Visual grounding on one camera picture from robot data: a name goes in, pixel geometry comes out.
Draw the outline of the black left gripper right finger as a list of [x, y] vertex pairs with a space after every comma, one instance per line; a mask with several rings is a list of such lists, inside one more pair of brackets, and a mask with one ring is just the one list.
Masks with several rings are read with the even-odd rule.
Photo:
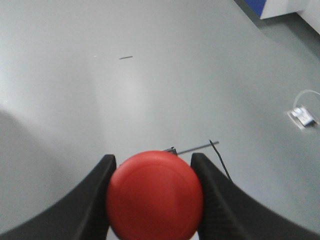
[[318, 240], [314, 233], [280, 216], [231, 182], [203, 153], [193, 153], [204, 202], [197, 233], [201, 240]]

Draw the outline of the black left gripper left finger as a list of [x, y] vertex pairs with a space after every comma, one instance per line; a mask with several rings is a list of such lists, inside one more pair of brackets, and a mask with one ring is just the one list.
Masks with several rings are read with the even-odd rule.
[[105, 240], [110, 223], [107, 188], [117, 167], [106, 154], [66, 196], [42, 213], [0, 235], [2, 240]]

